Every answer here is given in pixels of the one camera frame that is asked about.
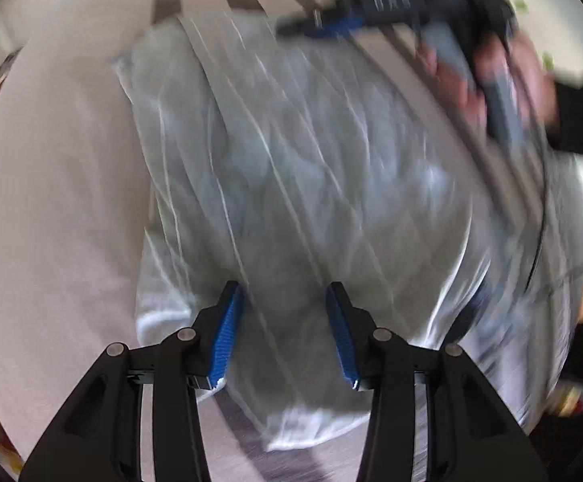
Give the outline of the right hand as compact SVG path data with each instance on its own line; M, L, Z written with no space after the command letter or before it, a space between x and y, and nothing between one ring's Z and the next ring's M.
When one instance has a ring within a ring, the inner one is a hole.
M418 44L415 53L426 74L433 77L438 92L473 129L486 128L487 104L483 89L499 77L508 79L511 96L523 118L534 118L549 132L558 126L555 81L544 71L525 33L516 32L508 47L495 35L484 38L475 51L474 86L451 65L440 60L427 44Z

